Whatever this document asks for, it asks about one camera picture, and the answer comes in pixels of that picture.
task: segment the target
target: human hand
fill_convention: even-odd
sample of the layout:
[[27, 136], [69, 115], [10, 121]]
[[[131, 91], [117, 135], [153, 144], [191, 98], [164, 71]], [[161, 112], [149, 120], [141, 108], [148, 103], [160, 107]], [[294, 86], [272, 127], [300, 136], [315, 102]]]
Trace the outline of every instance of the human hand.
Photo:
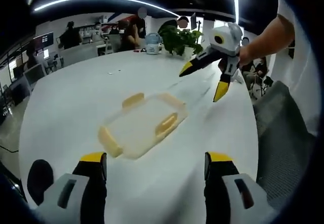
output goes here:
[[[239, 67], [242, 68], [242, 66], [249, 64], [251, 61], [252, 60], [247, 47], [241, 47], [239, 51], [239, 61], [238, 61]], [[218, 63], [218, 68], [223, 72], [225, 70], [226, 65], [227, 65], [226, 60], [222, 59]]]

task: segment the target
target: screen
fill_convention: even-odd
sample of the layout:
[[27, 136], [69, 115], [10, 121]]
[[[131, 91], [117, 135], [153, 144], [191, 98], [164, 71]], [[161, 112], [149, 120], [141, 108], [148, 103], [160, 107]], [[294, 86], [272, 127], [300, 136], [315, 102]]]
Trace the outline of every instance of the screen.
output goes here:
[[54, 34], [53, 32], [43, 34], [34, 38], [35, 50], [41, 50], [45, 47], [51, 46], [54, 43]]
[[191, 30], [194, 30], [197, 28], [197, 16], [196, 13], [194, 13], [191, 17], [190, 17], [190, 22], [191, 22]]

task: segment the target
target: person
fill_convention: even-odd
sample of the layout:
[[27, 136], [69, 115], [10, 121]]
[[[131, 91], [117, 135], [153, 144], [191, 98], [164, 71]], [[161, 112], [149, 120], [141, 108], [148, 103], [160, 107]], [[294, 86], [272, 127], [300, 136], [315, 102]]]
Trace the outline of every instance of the person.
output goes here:
[[294, 59], [284, 72], [283, 83], [289, 88], [308, 132], [317, 136], [321, 93], [316, 60], [300, 22], [285, 0], [278, 0], [277, 17], [250, 44], [240, 49], [239, 64], [244, 66], [256, 58], [275, 54], [293, 40], [296, 42]]
[[144, 28], [144, 19], [139, 17], [132, 18], [121, 39], [120, 51], [130, 51], [138, 48], [141, 42], [140, 39], [145, 37]]
[[252, 71], [252, 68], [250, 71], [242, 71], [244, 81], [249, 91], [252, 90], [251, 89], [252, 83], [256, 83], [260, 85], [262, 83], [262, 78], [267, 74], [268, 68], [267, 68], [266, 58], [263, 57], [261, 59], [261, 62], [255, 67], [254, 71]]
[[175, 20], [175, 19], [169, 20], [169, 21], [165, 22], [164, 24], [162, 24], [162, 26], [160, 27], [160, 29], [158, 30], [157, 33], [160, 34], [161, 31], [167, 26], [174, 26], [177, 28], [179, 25], [180, 28], [187, 28], [188, 23], [189, 23], [189, 19], [185, 16], [180, 17], [178, 20]]
[[79, 30], [74, 28], [74, 22], [67, 23], [67, 30], [60, 36], [61, 43], [59, 48], [64, 47], [64, 49], [69, 49], [74, 46], [78, 46], [82, 42]]
[[109, 35], [111, 34], [119, 34], [119, 30], [117, 29], [116, 25], [113, 25], [111, 28], [111, 31], [109, 32]]
[[92, 39], [92, 42], [99, 42], [104, 39], [100, 22], [95, 23], [95, 30], [92, 30], [90, 38]]
[[24, 71], [27, 71], [28, 69], [30, 69], [33, 66], [38, 64], [35, 54], [36, 54], [35, 47], [32, 43], [30, 43], [26, 50], [26, 55], [28, 57], [28, 61], [25, 63], [25, 65], [23, 67]]

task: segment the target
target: plastic food container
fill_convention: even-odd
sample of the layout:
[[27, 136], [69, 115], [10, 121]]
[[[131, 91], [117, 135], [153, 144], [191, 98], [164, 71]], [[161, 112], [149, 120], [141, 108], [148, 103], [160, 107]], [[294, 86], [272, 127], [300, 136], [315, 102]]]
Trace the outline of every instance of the plastic food container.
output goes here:
[[143, 156], [188, 115], [184, 102], [166, 93], [148, 98], [139, 93], [124, 100], [122, 107], [98, 132], [100, 143], [112, 157]]

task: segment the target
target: potted plant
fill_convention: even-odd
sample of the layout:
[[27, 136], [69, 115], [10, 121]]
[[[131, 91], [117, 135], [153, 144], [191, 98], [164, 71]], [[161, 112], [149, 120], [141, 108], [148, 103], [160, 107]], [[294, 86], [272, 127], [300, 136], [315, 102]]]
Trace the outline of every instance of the potted plant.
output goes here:
[[199, 31], [190, 32], [189, 29], [181, 31], [174, 26], [166, 26], [159, 34], [163, 39], [164, 48], [171, 55], [175, 52], [190, 59], [192, 54], [197, 55], [203, 51], [202, 46], [197, 44], [198, 38], [202, 35]]

